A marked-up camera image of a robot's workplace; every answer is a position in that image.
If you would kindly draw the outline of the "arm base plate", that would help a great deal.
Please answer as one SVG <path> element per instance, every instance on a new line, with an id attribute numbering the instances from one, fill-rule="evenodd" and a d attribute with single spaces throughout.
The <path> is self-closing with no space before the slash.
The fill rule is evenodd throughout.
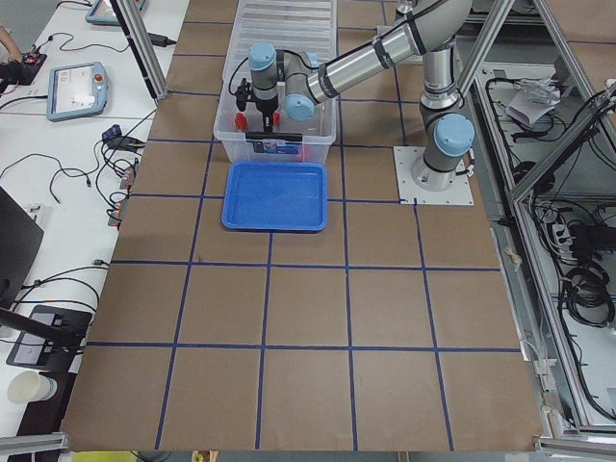
<path id="1" fill-rule="evenodd" d="M 463 161 L 455 171 L 439 173 L 427 167 L 422 146 L 395 146 L 394 163 L 402 204 L 473 206 L 470 176 Z"/>

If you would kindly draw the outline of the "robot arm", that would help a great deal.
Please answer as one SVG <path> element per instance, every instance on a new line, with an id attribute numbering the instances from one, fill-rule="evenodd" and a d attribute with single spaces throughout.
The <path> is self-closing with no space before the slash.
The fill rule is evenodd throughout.
<path id="1" fill-rule="evenodd" d="M 247 104 L 254 104 L 269 133 L 278 107 L 283 106 L 291 120 L 306 122 L 320 103 L 418 56 L 421 70 L 395 72 L 382 94 L 405 96 L 411 87 L 403 83 L 404 77 L 422 84 L 418 110 L 427 146 L 411 166 L 411 174 L 420 188 L 441 193 L 475 139 L 474 126 L 457 109 L 463 92 L 454 75 L 455 36 L 472 6 L 470 1 L 402 3 L 390 29 L 328 62 L 307 51 L 257 42 L 247 52 L 250 76 L 232 91 L 237 108 L 244 111 Z"/>

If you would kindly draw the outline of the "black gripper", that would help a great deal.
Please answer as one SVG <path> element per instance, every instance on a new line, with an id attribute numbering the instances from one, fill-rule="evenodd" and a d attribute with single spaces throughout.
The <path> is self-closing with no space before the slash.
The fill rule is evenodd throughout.
<path id="1" fill-rule="evenodd" d="M 269 133 L 276 125 L 276 111 L 279 106 L 278 87 L 272 86 L 267 89 L 252 87 L 253 102 L 259 112 L 262 113 L 263 131 Z"/>

